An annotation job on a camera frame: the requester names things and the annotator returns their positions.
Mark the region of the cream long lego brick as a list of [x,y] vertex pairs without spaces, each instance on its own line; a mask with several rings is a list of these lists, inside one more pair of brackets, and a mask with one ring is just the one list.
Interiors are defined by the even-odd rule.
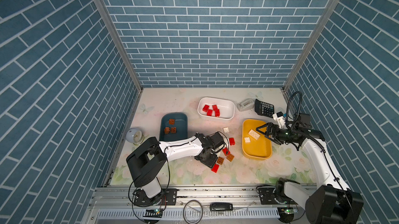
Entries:
[[248,132],[248,134],[249,134],[249,136],[251,136],[251,137],[252,137],[253,139],[255,139],[255,140],[258,140],[259,137],[260,137],[260,134],[257,133],[256,131],[254,131],[253,129],[251,129],[251,130]]

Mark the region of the red lego brick pair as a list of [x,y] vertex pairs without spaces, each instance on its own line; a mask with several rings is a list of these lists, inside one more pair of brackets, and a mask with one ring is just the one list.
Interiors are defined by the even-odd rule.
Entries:
[[214,116],[215,116],[215,117],[220,117],[220,110],[219,110],[219,108],[217,107],[217,105],[212,105],[212,107],[213,107]]

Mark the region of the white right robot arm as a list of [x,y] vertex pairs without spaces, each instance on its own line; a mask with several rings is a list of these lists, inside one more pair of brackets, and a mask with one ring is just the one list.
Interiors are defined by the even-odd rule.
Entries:
[[304,209],[311,224],[355,224],[364,201],[343,180],[327,150],[321,131],[312,128],[310,116],[297,113],[291,120],[281,112],[275,113],[277,122],[266,123],[256,132],[278,145],[292,144],[307,156],[316,177],[317,189],[310,193],[300,183],[280,178],[275,185],[274,197],[280,204],[296,203]]

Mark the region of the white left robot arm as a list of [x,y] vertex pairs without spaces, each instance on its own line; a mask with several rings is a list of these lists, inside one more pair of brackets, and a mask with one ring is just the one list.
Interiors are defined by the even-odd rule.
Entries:
[[151,137],[127,157],[126,163],[135,187],[152,199],[162,191],[158,174],[164,164],[192,156],[212,169],[217,163],[218,154],[227,147],[225,138],[219,132],[208,136],[196,133],[190,138],[172,142]]

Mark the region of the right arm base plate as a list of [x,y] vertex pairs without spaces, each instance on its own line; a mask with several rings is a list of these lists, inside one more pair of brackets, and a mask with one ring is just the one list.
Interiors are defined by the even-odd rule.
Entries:
[[275,198],[274,186],[260,186],[256,187],[255,191],[259,196],[261,205],[275,205],[280,204]]

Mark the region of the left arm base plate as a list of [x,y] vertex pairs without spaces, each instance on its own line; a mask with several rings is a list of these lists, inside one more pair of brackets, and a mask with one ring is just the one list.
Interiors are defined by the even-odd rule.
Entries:
[[162,191],[153,198],[148,198],[142,189],[138,189],[133,193],[133,202],[135,206],[148,207],[153,205],[176,205],[177,201],[176,188],[162,189]]

